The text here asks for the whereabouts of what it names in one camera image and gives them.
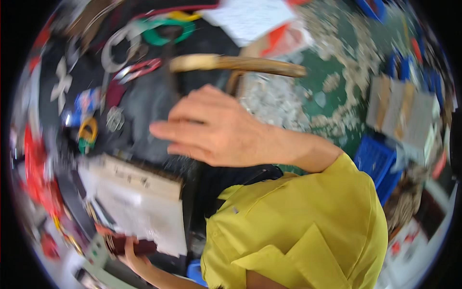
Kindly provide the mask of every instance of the wooden handle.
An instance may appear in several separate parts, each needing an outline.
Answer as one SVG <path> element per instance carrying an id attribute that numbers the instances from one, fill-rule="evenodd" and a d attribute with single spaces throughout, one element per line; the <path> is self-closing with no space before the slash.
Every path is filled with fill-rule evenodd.
<path id="1" fill-rule="evenodd" d="M 301 65 L 263 58 L 190 54 L 178 56 L 170 62 L 172 72 L 212 69 L 256 71 L 290 77 L 306 76 L 306 69 Z"/>

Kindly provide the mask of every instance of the person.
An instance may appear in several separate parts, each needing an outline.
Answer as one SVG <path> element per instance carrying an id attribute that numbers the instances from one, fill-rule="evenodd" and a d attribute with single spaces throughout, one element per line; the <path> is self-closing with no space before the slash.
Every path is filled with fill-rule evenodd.
<path id="1" fill-rule="evenodd" d="M 387 223 L 372 179 L 339 147 L 263 124 L 211 85 L 182 98 L 150 132 L 171 141 L 170 154 L 211 167 L 284 164 L 308 172 L 274 177 L 273 169 L 266 179 L 218 193 L 201 257 L 210 288 L 374 287 L 387 250 Z M 133 240 L 125 254 L 122 261 L 157 288 L 203 288 L 135 256 Z"/>

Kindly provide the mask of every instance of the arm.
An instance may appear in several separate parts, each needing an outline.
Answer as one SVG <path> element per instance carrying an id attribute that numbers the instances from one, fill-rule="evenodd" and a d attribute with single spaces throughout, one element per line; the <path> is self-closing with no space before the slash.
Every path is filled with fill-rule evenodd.
<path id="1" fill-rule="evenodd" d="M 146 257 L 138 257 L 133 251 L 133 243 L 138 241 L 134 238 L 127 238 L 125 243 L 125 256 L 119 259 L 130 269 L 145 279 L 148 283 L 159 289 L 204 289 L 205 287 L 163 270 L 154 267 Z"/>
<path id="2" fill-rule="evenodd" d="M 210 85 L 184 97 L 168 121 L 152 123 L 150 131 L 173 142 L 170 154 L 211 166 L 285 164 L 322 172 L 342 154 L 321 137 L 260 123 L 234 98 Z"/>
<path id="3" fill-rule="evenodd" d="M 268 154 L 271 164 L 294 165 L 307 172 L 322 172 L 343 153 L 342 149 L 322 137 L 269 128 L 273 151 Z"/>

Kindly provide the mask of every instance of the hand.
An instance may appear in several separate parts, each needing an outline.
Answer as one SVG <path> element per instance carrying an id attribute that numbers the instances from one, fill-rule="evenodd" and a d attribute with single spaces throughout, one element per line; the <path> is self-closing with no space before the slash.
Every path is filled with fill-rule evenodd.
<path id="1" fill-rule="evenodd" d="M 135 255 L 133 244 L 138 244 L 138 240 L 135 237 L 127 237 L 125 243 L 125 256 L 119 257 L 119 260 L 132 269 L 133 272 L 144 278 L 143 275 L 146 275 L 149 268 L 152 267 L 152 264 L 146 256 L 138 257 Z"/>
<path id="2" fill-rule="evenodd" d="M 257 121 L 233 97 L 211 85 L 182 98 L 168 121 L 152 123 L 149 129 L 155 137 L 173 142 L 168 153 L 211 166 L 267 163 L 271 126 Z"/>

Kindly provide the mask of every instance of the workbench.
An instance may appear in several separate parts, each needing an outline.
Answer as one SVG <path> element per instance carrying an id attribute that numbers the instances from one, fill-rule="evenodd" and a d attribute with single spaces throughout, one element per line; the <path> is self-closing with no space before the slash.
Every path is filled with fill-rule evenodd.
<path id="1" fill-rule="evenodd" d="M 196 31 L 187 39 L 176 45 L 178 55 L 192 53 L 215 53 L 219 55 L 236 56 L 239 48 L 218 27 L 213 27 L 206 21 L 195 21 Z M 124 42 L 115 47 L 115 60 L 123 61 L 129 43 Z M 40 75 L 40 98 L 39 113 L 40 121 L 44 128 L 44 134 L 59 130 L 61 119 L 58 115 L 57 101 L 50 102 L 50 94 L 53 86 L 58 82 L 55 74 L 56 66 L 64 55 L 65 42 L 62 39 L 51 38 L 48 43 L 49 49 L 42 56 L 42 71 Z M 101 51 L 94 51 L 94 59 L 82 57 L 79 59 L 70 75 L 73 77 L 72 85 L 66 95 L 64 110 L 73 110 L 75 98 L 78 93 L 101 86 L 103 82 L 103 67 L 101 66 Z M 160 57 L 162 47 L 149 46 L 145 59 Z M 127 84 L 127 91 L 122 97 L 119 107 L 123 109 L 125 116 L 124 126 L 130 126 L 133 143 L 121 145 L 117 149 L 133 155 L 133 160 L 141 162 L 155 169 L 161 169 L 184 179 L 182 190 L 183 222 L 187 243 L 190 236 L 190 223 L 195 200 L 201 163 L 186 157 L 172 156 L 167 154 L 167 141 L 154 138 L 149 133 L 149 124 L 156 120 L 166 120 L 170 109 L 174 105 L 171 97 L 171 87 L 167 86 L 167 71 L 161 67 L 139 79 Z M 207 83 L 211 83 L 224 89 L 229 78 L 229 71 L 191 71 L 178 74 L 178 91 L 181 95 L 187 95 L 191 90 L 198 89 Z M 97 141 L 94 152 L 112 154 L 114 147 L 109 140 L 106 129 L 106 109 L 103 115 L 99 111 L 95 113 L 98 120 Z M 85 198 L 85 190 L 79 182 L 76 172 L 72 172 L 72 179 L 68 176 L 58 177 L 61 195 L 68 207 L 73 219 L 84 231 L 88 238 L 92 238 L 96 232 L 92 220 L 86 214 L 82 200 Z M 186 274 L 187 257 L 175 258 L 161 253 L 149 256 L 150 260 L 159 268 L 178 275 Z"/>

